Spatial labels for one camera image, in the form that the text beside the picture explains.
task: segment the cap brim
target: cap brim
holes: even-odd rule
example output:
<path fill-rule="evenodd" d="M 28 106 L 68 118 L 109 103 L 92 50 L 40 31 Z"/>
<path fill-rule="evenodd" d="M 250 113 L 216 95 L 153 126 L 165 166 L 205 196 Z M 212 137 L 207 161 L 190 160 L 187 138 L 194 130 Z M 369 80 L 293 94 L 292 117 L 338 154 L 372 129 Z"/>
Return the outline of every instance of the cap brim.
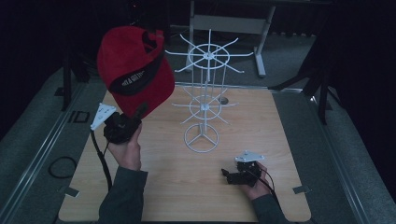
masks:
<path fill-rule="evenodd" d="M 142 119 L 168 99 L 174 89 L 175 77 L 168 61 L 163 58 L 155 78 L 141 92 L 132 96 L 120 95 L 115 92 L 111 92 L 111 94 L 120 110 L 128 117 L 131 117 L 140 105 L 146 103 L 148 108 L 142 115 Z"/>

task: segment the finger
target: finger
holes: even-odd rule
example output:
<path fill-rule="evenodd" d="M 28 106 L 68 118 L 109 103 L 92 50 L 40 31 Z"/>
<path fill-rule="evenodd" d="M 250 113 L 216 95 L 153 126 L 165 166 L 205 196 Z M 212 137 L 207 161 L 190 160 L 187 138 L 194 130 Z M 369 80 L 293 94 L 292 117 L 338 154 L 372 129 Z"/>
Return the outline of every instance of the finger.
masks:
<path fill-rule="evenodd" d="M 140 123 L 139 127 L 137 127 L 136 131 L 134 131 L 134 134 L 132 135 L 131 138 L 132 142 L 137 142 L 137 139 L 139 138 L 139 134 L 142 132 L 142 127 L 143 127 L 143 123 Z"/>
<path fill-rule="evenodd" d="M 107 148 L 108 148 L 108 150 L 109 150 L 111 153 L 113 153 L 113 152 L 115 152 L 115 151 L 120 151 L 120 148 L 122 148 L 122 147 L 124 147 L 124 146 L 126 146 L 126 145 L 127 145 L 126 142 L 125 142 L 125 143 L 121 143 L 121 144 L 109 143 L 108 146 L 107 146 Z"/>
<path fill-rule="evenodd" d="M 262 169 L 261 179 L 265 179 L 265 176 L 267 175 L 267 167 L 265 167 L 264 165 L 262 165 L 258 161 L 256 161 L 256 162 L 259 165 L 260 169 Z"/>
<path fill-rule="evenodd" d="M 110 143 L 110 144 L 108 145 L 108 150 L 113 155 L 113 157 L 116 159 L 116 161 L 118 161 L 118 158 L 121 158 L 120 155 L 122 153 L 122 150 L 120 150 L 120 145 L 115 145 L 113 143 Z"/>

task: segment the hand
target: hand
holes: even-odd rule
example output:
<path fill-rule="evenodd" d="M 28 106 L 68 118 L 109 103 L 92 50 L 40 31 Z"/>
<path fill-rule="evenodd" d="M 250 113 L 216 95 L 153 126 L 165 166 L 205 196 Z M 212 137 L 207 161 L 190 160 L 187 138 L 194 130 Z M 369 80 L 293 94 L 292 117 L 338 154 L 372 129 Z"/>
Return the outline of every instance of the hand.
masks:
<path fill-rule="evenodd" d="M 267 172 L 267 168 L 263 166 L 261 163 L 257 162 L 257 164 L 262 169 L 261 179 L 268 184 L 268 181 L 265 179 L 265 175 Z M 239 185 L 239 188 L 245 192 L 247 197 L 252 201 L 257 199 L 263 195 L 270 194 L 271 191 L 265 186 L 260 180 L 257 180 L 256 184 L 251 188 L 249 185 Z"/>
<path fill-rule="evenodd" d="M 137 138 L 141 131 L 142 124 L 139 125 L 129 142 L 119 145 L 108 144 L 108 150 L 110 150 L 119 166 L 135 171 L 140 170 L 142 162 L 140 160 L 140 145 L 137 143 Z"/>

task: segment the dark background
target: dark background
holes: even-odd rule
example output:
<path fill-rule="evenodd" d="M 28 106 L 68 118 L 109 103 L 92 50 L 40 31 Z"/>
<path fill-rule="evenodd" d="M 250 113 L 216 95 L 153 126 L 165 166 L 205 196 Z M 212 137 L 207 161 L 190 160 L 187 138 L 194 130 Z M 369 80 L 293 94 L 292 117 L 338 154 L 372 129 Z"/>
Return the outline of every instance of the dark background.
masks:
<path fill-rule="evenodd" d="M 268 6 L 237 1 L 202 1 L 207 14 L 265 18 Z M 271 35 L 316 35 L 302 72 L 321 66 L 329 54 L 331 85 L 352 118 L 393 199 L 396 197 L 396 4 L 338 1 L 335 7 L 282 4 Z M 91 75 L 102 35 L 111 27 L 134 24 L 164 29 L 189 24 L 189 1 L 3 0 L 0 6 L 0 138 L 12 127 L 42 84 L 63 66 L 66 53 L 80 81 Z"/>

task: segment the red cap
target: red cap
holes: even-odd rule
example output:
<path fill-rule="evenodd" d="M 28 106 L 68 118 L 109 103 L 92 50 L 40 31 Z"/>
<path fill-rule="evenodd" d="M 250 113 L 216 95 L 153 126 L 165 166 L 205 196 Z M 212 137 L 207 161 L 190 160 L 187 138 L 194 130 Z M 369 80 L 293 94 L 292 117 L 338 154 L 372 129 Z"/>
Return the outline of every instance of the red cap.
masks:
<path fill-rule="evenodd" d="M 175 78 L 163 52 L 163 32 L 135 27 L 109 30 L 97 55 L 99 76 L 122 112 L 131 117 L 146 103 L 141 119 L 163 103 L 175 88 Z"/>

